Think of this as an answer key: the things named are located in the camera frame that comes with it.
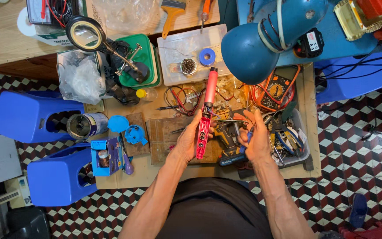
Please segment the paint brush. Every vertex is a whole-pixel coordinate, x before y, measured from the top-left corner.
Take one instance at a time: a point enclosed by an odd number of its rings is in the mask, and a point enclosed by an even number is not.
[[[172,23],[173,18],[180,13],[184,13],[186,6],[186,0],[163,0],[161,8],[167,12],[167,19],[162,32],[163,39],[166,39],[167,34],[169,33],[170,24]]]

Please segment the blue cardboard box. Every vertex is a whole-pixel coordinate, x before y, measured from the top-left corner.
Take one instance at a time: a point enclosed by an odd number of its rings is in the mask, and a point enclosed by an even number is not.
[[[119,143],[120,137],[104,137],[98,140],[91,140],[92,171],[94,176],[110,176],[119,170],[122,155],[122,147]],[[109,167],[100,166],[98,151],[107,150],[109,153]]]

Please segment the blue sandal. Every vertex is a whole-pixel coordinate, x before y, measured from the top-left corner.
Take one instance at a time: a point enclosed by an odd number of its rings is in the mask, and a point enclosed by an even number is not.
[[[349,222],[355,228],[362,227],[365,216],[368,212],[368,204],[363,194],[355,193],[353,196],[353,206],[349,216]]]

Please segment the forearm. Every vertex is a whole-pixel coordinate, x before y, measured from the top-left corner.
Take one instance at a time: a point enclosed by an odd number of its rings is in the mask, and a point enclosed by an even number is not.
[[[119,238],[155,238],[166,221],[179,179],[186,168],[172,151],[150,187],[126,219]]]
[[[271,159],[253,164],[263,193],[272,235],[275,239],[314,239],[315,234],[297,208],[278,166]]]

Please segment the lamp shade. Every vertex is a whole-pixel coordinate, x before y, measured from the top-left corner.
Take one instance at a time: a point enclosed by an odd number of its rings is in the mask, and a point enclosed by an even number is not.
[[[296,40],[315,27],[325,16],[327,0],[288,0],[282,6],[282,22],[285,43],[294,45]],[[270,16],[278,32],[277,13]],[[268,20],[261,24],[261,32],[271,43],[281,46],[279,38]],[[278,62],[279,53],[268,49],[262,42],[257,23],[247,23],[230,30],[222,39],[223,60],[231,73],[240,81],[255,85],[265,80]]]

